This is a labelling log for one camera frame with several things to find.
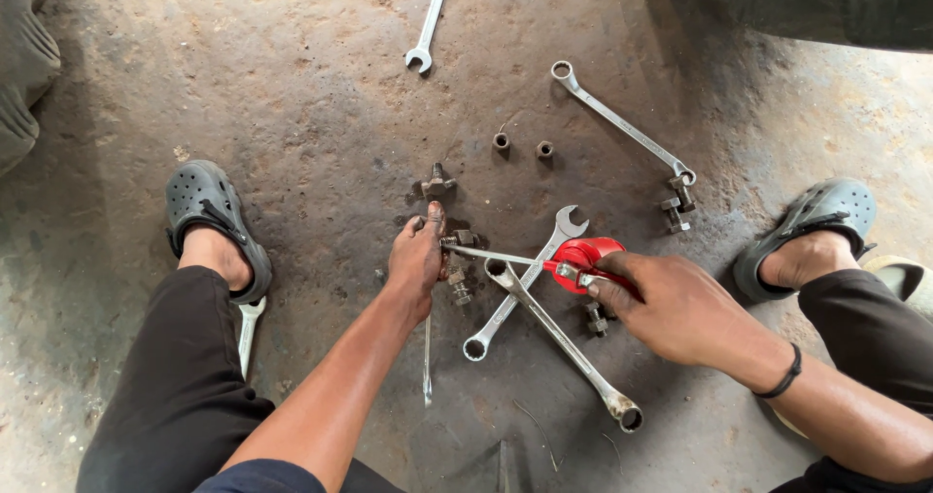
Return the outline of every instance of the hand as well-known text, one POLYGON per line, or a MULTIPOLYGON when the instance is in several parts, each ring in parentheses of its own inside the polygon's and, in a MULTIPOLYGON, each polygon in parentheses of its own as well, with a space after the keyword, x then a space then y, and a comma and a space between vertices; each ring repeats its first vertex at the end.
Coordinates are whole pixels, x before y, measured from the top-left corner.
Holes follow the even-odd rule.
POLYGON ((629 332, 670 361, 727 371, 737 359, 736 351, 776 339, 689 260, 619 251, 597 261, 596 267, 629 279, 645 302, 605 280, 591 283, 589 296, 612 309, 629 332))
POLYGON ((440 202, 427 206, 427 218, 416 216, 396 237, 389 255, 389 280, 385 286, 413 296, 418 321, 431 311, 431 288, 447 279, 447 255, 441 254, 439 240, 444 236, 447 216, 440 202))

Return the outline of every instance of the right hand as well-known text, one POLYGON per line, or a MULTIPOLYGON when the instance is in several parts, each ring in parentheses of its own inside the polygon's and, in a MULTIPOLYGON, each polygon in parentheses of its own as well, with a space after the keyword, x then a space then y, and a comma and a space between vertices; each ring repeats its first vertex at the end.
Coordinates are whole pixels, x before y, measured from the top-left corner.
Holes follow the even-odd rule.
POLYGON ((606 280, 591 283, 589 296, 614 311, 629 332, 670 361, 724 369, 729 353, 771 333, 712 276, 679 256, 618 251, 595 267, 629 279, 644 303, 606 280))

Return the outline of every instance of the dirty floor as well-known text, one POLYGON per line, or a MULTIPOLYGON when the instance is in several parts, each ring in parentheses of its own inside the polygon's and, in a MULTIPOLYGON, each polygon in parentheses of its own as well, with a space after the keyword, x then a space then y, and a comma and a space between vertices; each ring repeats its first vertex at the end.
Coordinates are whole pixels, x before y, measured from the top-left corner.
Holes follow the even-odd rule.
MULTIPOLYGON (((933 264, 933 56, 773 38, 708 0, 445 0, 434 67, 405 69, 429 0, 45 0, 64 73, 34 107, 32 153, 0 177, 0 482, 67 491, 148 294, 171 272, 161 191, 189 158, 223 166, 275 279, 251 382, 280 403, 379 290, 407 196, 442 162, 449 215, 493 249, 534 255, 578 204, 589 236, 682 254, 729 290, 729 263, 825 177, 865 179, 869 258, 933 264), (693 229, 670 236, 664 166, 571 97, 580 84, 697 172, 693 229), (491 149, 505 124, 512 148, 491 149), (535 158, 554 142, 550 164, 535 158)), ((540 282, 607 379, 645 411, 624 435, 523 310, 470 362, 461 344, 503 292, 465 312, 435 290, 434 404, 424 332, 385 381, 356 455, 412 492, 493 491, 497 443, 519 491, 765 492, 818 452, 750 393, 653 356, 618 323, 586 331, 581 297, 540 282), (547 433, 554 471, 533 413, 547 433), (619 454, 613 450, 611 438, 619 454)), ((750 306, 820 353, 795 302, 750 306)))

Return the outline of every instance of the foot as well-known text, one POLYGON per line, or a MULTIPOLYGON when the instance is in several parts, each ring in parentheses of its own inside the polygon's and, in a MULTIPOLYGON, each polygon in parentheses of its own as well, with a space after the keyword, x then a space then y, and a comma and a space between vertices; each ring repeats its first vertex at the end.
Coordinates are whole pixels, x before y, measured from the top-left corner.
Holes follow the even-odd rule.
POLYGON ((799 290, 830 272, 859 269, 849 238, 835 231, 814 231, 794 238, 761 261, 761 281, 799 290))
POLYGON ((219 273, 230 290, 245 289, 253 279, 253 268, 242 249, 210 225, 195 223, 185 229, 185 247, 178 268, 201 265, 219 273))

